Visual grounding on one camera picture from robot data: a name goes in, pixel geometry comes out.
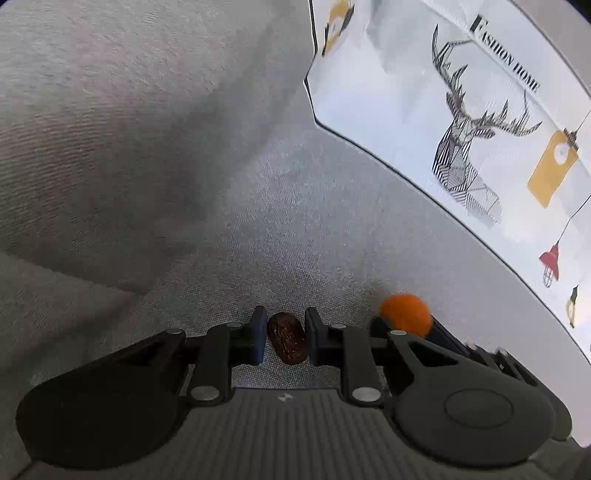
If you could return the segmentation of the dark red jujube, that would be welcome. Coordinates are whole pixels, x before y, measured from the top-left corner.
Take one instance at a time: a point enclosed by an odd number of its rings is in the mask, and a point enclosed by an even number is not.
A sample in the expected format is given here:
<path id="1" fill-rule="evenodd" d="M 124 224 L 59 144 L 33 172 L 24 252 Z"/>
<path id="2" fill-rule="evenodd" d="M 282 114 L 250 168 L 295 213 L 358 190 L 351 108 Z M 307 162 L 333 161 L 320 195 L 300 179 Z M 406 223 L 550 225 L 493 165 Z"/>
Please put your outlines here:
<path id="1" fill-rule="evenodd" d="M 308 358 L 304 328 L 293 314 L 279 312 L 267 321 L 266 335 L 280 360 L 287 365 L 297 365 Z"/>

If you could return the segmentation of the small mandarin orange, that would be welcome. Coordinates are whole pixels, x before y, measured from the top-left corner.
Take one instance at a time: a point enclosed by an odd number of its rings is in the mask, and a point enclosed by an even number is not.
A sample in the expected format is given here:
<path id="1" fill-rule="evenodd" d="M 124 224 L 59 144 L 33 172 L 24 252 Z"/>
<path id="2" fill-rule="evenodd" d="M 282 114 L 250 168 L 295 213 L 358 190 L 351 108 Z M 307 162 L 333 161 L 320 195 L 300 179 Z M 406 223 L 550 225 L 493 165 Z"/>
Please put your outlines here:
<path id="1" fill-rule="evenodd" d="M 392 330 L 402 330 L 426 338 L 433 327 L 429 306 L 413 294 L 389 296 L 380 307 L 380 317 Z"/>

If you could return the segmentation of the grey printed sofa cover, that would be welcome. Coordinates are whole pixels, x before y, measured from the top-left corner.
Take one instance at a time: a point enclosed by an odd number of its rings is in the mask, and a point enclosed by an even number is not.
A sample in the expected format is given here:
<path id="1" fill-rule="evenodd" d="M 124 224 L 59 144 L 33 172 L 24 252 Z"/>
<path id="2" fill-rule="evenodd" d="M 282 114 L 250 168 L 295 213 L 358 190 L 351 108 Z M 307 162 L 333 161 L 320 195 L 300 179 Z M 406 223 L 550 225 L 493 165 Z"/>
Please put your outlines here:
<path id="1" fill-rule="evenodd" d="M 398 290 L 504 347 L 590 442 L 590 367 L 458 222 L 315 124 L 304 1 L 1 9 L 1 475 L 35 385 L 263 305 L 363 324 Z"/>

